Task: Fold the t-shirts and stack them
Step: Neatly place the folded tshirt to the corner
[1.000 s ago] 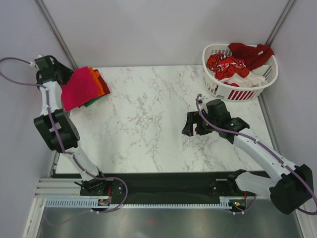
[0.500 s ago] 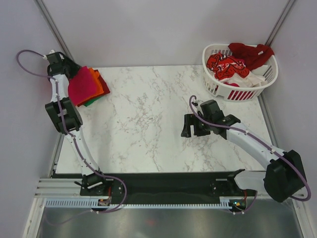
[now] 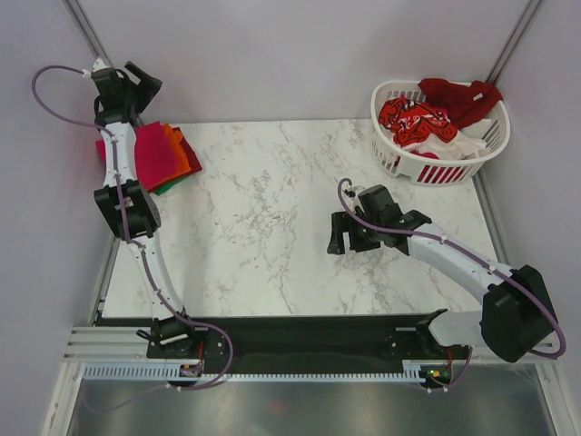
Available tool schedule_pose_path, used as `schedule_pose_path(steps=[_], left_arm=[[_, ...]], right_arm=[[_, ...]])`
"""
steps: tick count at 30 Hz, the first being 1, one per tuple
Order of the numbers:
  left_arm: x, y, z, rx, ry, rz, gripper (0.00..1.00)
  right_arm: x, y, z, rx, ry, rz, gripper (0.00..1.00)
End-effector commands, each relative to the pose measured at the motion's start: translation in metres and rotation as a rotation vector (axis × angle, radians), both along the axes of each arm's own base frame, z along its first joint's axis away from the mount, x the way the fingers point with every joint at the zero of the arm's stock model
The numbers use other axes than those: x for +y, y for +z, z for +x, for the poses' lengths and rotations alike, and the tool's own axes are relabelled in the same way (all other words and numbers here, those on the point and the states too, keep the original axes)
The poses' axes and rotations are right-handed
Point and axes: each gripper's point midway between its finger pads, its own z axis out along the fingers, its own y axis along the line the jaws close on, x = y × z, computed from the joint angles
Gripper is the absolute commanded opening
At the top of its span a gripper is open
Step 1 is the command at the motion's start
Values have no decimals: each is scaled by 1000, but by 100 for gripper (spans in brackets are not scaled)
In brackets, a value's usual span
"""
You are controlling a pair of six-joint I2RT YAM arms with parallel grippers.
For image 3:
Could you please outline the pink t-shirt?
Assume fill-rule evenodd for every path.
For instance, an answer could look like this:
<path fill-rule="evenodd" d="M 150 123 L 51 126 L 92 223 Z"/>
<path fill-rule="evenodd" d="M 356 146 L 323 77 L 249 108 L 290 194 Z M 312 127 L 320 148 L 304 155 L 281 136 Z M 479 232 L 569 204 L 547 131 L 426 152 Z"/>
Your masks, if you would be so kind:
<path fill-rule="evenodd" d="M 106 165 L 105 186 L 137 181 L 153 192 L 171 181 L 174 156 L 160 123 L 138 128 L 127 123 L 108 124 L 102 137 L 97 144 Z"/>

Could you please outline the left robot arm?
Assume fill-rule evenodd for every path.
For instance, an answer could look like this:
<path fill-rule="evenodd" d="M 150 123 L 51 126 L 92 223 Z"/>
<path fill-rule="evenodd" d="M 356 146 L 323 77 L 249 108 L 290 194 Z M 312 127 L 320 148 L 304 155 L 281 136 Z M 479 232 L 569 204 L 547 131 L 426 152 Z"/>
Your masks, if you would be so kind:
<path fill-rule="evenodd" d="M 122 71 L 102 59 L 94 62 L 89 76 L 98 90 L 94 122 L 104 141 L 106 165 L 103 187 L 94 192 L 94 199 L 114 236 L 131 250 L 150 298 L 151 330 L 137 335 L 149 343 L 150 359 L 192 357 L 200 337 L 182 321 L 186 311 L 162 255 L 161 216 L 138 181 L 135 164 L 138 118 L 162 82 L 131 62 Z"/>

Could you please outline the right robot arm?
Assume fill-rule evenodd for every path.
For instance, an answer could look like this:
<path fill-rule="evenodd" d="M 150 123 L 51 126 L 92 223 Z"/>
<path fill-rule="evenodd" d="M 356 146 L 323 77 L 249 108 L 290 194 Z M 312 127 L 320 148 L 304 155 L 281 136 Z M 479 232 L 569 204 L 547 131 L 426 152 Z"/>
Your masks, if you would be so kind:
<path fill-rule="evenodd" d="M 415 337 L 422 355 L 433 358 L 448 346 L 477 344 L 511 363 L 528 353 L 548 359 L 565 353 L 566 338 L 537 269 L 494 261 L 424 213 L 403 212 L 384 185 L 364 188 L 343 178 L 337 196 L 342 209 L 331 216 L 329 254 L 392 248 L 435 268 L 480 303 L 478 312 L 433 313 Z"/>

